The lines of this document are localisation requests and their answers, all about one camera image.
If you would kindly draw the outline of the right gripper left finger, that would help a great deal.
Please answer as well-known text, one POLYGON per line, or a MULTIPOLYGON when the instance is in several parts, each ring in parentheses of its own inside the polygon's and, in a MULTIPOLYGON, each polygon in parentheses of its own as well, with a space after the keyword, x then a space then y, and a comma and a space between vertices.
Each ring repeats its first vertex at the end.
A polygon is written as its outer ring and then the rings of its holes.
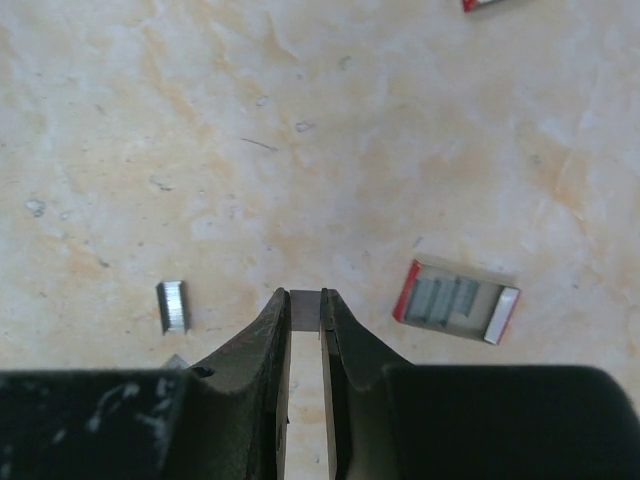
POLYGON ((280 479, 291 300, 184 369, 5 371, 5 479, 280 479))

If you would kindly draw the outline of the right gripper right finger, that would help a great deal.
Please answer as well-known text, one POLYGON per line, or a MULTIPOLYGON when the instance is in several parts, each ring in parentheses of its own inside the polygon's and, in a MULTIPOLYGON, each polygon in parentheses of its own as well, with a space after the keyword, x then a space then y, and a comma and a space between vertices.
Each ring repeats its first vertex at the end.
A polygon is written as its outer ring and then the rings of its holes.
POLYGON ((323 290, 334 479, 635 479, 639 420, 602 370, 415 365, 323 290))

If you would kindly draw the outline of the staple strip piece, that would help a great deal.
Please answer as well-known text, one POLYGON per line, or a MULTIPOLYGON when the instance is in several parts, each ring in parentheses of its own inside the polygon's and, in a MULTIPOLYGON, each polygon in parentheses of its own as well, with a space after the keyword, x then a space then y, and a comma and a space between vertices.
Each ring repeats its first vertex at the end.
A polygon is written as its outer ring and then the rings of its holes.
POLYGON ((321 292, 291 290, 291 328, 298 332, 318 332, 321 323, 321 292))
POLYGON ((178 354, 173 354, 168 360, 166 360, 161 366, 164 370, 189 370, 191 365, 184 358, 178 354))
POLYGON ((186 282, 162 281, 156 285, 162 333, 186 333, 190 328, 190 310, 186 282))

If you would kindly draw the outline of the grey staple box tray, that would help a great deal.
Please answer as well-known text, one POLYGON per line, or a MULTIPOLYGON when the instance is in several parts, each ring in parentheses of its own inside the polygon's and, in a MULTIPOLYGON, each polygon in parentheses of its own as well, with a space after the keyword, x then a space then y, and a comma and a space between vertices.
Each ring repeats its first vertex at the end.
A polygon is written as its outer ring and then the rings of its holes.
POLYGON ((520 297, 504 276, 415 259, 392 316, 412 327, 498 345, 520 297))

